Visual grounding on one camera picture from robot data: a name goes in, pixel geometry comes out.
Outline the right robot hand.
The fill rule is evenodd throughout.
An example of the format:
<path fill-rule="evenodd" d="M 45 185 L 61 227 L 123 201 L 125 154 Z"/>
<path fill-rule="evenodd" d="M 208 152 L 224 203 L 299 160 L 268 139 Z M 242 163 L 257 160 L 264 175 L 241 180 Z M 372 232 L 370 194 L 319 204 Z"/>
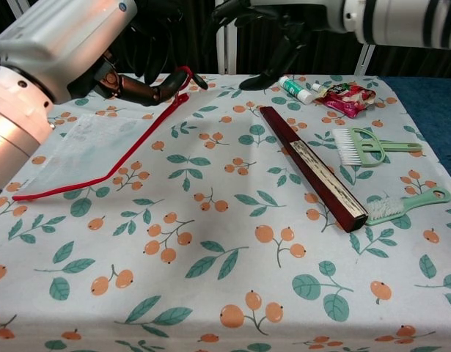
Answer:
<path fill-rule="evenodd" d="M 212 11 L 202 37 L 202 52 L 208 53 L 217 31 L 233 22 L 245 26 L 259 18 L 276 21 L 283 37 L 268 67 L 258 76 L 241 82 L 240 89 L 257 91 L 277 82 L 291 66 L 301 49 L 307 45 L 311 32 L 345 33 L 345 2 L 338 0 L 314 1 L 224 1 Z"/>

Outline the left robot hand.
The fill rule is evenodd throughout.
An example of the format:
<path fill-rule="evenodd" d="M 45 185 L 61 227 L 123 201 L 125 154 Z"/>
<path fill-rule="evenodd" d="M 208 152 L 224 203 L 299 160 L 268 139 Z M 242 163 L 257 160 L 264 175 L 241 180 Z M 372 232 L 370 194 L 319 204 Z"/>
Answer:
<path fill-rule="evenodd" d="M 191 78 L 177 1 L 39 1 L 0 34 L 0 100 L 38 108 L 96 91 L 144 106 Z M 174 50 L 178 67 L 155 79 Z"/>

